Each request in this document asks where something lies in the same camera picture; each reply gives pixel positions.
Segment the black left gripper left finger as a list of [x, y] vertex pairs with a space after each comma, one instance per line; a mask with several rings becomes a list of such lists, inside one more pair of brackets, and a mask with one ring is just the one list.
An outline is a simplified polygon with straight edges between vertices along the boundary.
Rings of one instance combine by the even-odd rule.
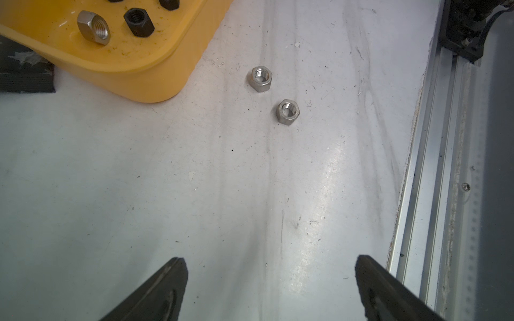
[[186, 261], [171, 258], [101, 321], [177, 320], [187, 281]]

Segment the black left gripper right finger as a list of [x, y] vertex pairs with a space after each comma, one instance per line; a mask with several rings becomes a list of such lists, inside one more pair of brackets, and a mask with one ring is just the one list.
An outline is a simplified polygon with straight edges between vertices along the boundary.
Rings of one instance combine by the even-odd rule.
[[368, 320], [441, 320], [369, 255], [359, 255], [356, 282]]

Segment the silver cap nut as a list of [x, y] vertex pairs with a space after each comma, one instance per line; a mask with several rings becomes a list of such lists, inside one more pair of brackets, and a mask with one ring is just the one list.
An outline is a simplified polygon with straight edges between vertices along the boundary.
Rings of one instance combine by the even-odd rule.
[[290, 126], [298, 119], [300, 109], [294, 100], [284, 99], [276, 107], [276, 115], [279, 123]]
[[81, 11], [77, 17], [77, 25], [82, 36], [95, 44], [107, 45], [111, 39], [107, 22], [96, 13]]
[[253, 68], [247, 76], [250, 86], [259, 93], [270, 90], [272, 79], [273, 73], [265, 66]]

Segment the yellow plastic storage box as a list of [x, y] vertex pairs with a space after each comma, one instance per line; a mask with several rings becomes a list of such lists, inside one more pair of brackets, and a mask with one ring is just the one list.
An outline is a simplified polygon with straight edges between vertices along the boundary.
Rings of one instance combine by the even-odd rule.
[[[1, 35], [57, 67], [136, 102], [169, 100], [186, 85], [225, 14], [229, 1], [181, 1], [168, 11], [159, 1], [2, 1]], [[155, 31], [136, 37], [124, 14], [145, 9]], [[107, 22], [107, 45], [86, 40], [77, 17], [93, 12]]]

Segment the black red snack bag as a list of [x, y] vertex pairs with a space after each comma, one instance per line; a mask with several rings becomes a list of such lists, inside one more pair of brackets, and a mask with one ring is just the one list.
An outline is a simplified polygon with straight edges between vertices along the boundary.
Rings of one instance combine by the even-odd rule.
[[35, 51], [1, 36], [1, 92], [54, 93], [54, 71]]

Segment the aluminium mounting rail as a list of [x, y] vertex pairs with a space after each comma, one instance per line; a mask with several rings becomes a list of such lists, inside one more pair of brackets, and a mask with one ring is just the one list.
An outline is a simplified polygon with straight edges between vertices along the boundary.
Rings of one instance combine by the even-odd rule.
[[513, 319], [513, 37], [435, 48], [388, 269], [445, 320]]

